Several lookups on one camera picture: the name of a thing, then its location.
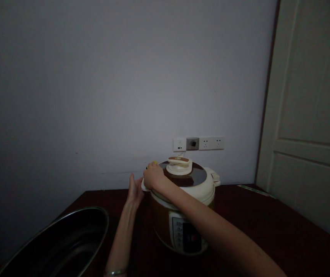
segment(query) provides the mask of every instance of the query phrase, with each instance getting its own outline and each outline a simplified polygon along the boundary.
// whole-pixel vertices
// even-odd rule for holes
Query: door panel
[[[330,232],[330,0],[281,0],[257,185]]]

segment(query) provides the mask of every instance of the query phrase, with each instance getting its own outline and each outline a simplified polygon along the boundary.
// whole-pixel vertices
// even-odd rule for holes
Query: electric pressure cooker
[[[215,187],[220,185],[220,177],[211,168],[179,156],[170,157],[159,166],[174,184],[214,208]],[[142,189],[148,191],[144,181]],[[151,209],[154,230],[168,248],[184,255],[201,254],[207,249],[208,243],[195,227],[168,199],[154,190],[151,191]]]

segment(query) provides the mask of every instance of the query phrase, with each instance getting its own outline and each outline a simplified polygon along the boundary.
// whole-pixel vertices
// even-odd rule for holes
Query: wall outlet
[[[187,138],[187,151],[199,149],[199,138]]]
[[[212,137],[211,138],[211,149],[212,150],[222,150],[225,146],[224,137]]]
[[[211,138],[212,137],[199,138],[199,151],[211,150]]]
[[[186,138],[173,138],[172,139],[172,150],[174,152],[184,152],[187,150],[187,139]]]

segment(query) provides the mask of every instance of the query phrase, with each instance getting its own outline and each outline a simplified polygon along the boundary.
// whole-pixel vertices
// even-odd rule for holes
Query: wooden table
[[[127,193],[127,190],[87,191],[63,212],[101,206],[109,213],[108,233],[97,257],[101,265],[92,276],[102,277]],[[330,235],[280,201],[236,185],[220,186],[216,188],[215,211],[253,239],[289,277],[330,276]],[[136,216],[128,276],[239,274],[211,248],[188,257],[163,245],[151,224],[146,193]]]

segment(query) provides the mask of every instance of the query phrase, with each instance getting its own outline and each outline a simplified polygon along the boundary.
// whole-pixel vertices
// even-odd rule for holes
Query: stainless steel pot
[[[57,219],[0,269],[0,277],[82,276],[102,245],[108,222],[101,207],[87,207]]]

